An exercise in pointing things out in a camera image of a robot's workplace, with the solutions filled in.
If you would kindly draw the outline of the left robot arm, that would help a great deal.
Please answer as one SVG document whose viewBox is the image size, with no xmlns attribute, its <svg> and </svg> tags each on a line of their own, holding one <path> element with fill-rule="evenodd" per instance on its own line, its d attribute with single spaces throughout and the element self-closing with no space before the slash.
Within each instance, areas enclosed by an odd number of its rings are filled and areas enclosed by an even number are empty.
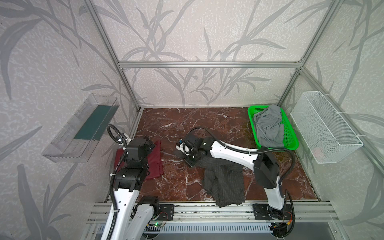
<svg viewBox="0 0 384 240">
<path fill-rule="evenodd" d="M 133 139 L 129 143 L 121 141 L 121 144 L 123 154 L 111 173 L 112 207 L 102 240 L 139 240 L 159 211 L 156 197 L 149 197 L 148 201 L 134 207 L 148 174 L 148 155 L 156 145 L 148 137 Z"/>
</svg>

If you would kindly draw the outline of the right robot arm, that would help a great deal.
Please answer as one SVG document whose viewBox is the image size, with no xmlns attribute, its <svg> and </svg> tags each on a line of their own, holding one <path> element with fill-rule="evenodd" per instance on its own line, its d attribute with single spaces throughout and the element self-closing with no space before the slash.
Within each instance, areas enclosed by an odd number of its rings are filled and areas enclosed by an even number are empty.
<svg viewBox="0 0 384 240">
<path fill-rule="evenodd" d="M 204 160 L 225 160 L 238 164 L 253 171 L 256 182 L 265 190 L 268 206 L 256 206 L 254 211 L 263 217 L 274 220 L 283 220 L 287 212 L 286 195 L 283 194 L 283 180 L 292 172 L 296 164 L 295 154 L 286 148 L 247 149 L 227 144 L 215 137 L 200 138 L 188 133 L 176 143 L 176 149 L 191 167 Z M 290 155 L 292 163 L 283 174 L 274 156 L 274 152 L 286 152 Z"/>
</svg>

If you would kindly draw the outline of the green plastic basket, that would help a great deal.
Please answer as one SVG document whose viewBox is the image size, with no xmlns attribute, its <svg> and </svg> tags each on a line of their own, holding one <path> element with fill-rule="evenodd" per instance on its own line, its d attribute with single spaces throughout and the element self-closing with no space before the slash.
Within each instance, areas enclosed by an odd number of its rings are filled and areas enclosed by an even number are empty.
<svg viewBox="0 0 384 240">
<path fill-rule="evenodd" d="M 263 145 L 261 145 L 258 141 L 256 122 L 254 121 L 254 115 L 258 114 L 259 112 L 262 112 L 263 110 L 267 109 L 268 107 L 269 107 L 269 105 L 253 105 L 253 106 L 250 106 L 248 108 L 248 116 L 250 119 L 254 140 L 255 140 L 255 143 L 256 143 L 256 146 L 258 149 L 263 147 Z M 295 151 L 299 147 L 299 140 L 297 138 L 297 135 L 296 135 L 285 111 L 282 108 L 280 108 L 280 110 L 281 110 L 281 115 L 282 115 L 281 124 L 284 125 L 284 139 L 283 139 L 284 147 L 291 150 L 291 151 Z"/>
</svg>

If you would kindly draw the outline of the dark grey striped shirt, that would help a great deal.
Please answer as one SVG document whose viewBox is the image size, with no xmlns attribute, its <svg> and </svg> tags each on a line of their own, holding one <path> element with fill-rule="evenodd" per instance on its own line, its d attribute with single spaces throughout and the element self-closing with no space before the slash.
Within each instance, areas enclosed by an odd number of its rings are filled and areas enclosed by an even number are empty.
<svg viewBox="0 0 384 240">
<path fill-rule="evenodd" d="M 174 151 L 191 168 L 203 168 L 203 187 L 211 195 L 220 208 L 232 204 L 240 205 L 246 201 L 243 166 L 210 155 L 202 158 L 189 157 L 180 151 Z"/>
</svg>

